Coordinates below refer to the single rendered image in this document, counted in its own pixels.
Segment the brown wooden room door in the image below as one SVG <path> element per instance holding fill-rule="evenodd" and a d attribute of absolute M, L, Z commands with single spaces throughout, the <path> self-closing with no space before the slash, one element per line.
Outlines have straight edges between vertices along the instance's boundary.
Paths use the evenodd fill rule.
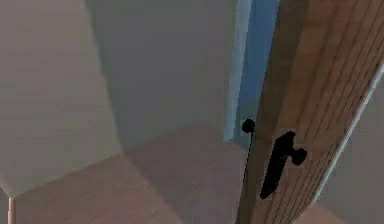
<path fill-rule="evenodd" d="M 311 204 L 384 61 L 384 0 L 280 0 L 235 224 L 293 224 Z M 296 133 L 277 189 L 275 140 Z"/>

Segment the black round door knob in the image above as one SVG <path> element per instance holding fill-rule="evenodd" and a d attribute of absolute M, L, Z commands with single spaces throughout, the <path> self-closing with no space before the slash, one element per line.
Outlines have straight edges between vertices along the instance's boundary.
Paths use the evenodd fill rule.
<path fill-rule="evenodd" d="M 241 127 L 242 131 L 244 133 L 253 133 L 255 131 L 255 121 L 252 120 L 252 119 L 246 119 L 243 123 L 242 123 L 242 127 Z"/>

